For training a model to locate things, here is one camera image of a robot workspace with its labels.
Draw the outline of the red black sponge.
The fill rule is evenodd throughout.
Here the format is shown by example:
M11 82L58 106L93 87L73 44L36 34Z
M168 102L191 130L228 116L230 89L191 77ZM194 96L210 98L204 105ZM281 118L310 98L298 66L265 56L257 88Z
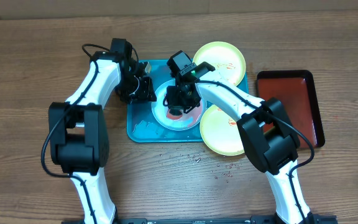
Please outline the red black sponge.
M167 119L179 120L183 116L182 110L168 109L166 113Z

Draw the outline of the light blue plate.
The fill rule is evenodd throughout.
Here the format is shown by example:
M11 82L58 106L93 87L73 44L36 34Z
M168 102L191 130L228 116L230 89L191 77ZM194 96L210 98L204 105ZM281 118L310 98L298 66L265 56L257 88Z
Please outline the light blue plate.
M191 110L188 114L174 116L168 112L168 108L163 105L163 99L167 93L167 86L174 85L174 80L166 81L155 91L157 101L151 103L152 114L159 124L173 131L184 131L196 126L207 109L207 102L200 101L199 107Z

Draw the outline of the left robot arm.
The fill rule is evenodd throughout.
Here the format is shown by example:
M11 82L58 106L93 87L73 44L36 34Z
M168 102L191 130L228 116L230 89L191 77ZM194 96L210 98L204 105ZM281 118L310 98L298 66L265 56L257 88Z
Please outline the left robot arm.
M126 39L113 38L110 48L88 54L89 72L65 102L48 109L49 132L41 152L41 166L52 177L70 179L85 213L82 223L114 223L104 168L109 135L104 108L116 93L126 104L153 102L157 97L147 63Z

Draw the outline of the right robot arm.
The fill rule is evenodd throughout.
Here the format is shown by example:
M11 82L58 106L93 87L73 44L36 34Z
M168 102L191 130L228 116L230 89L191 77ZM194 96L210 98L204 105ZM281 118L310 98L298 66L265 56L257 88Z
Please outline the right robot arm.
M293 127L282 103L249 95L209 63L197 65L181 50L168 59L167 65L175 79L163 100L168 112L173 116L187 114L201 100L223 110L236 122L248 160L268 178L276 202L276 221L313 223L297 174L297 169L312 158L297 161L297 150L305 136Z

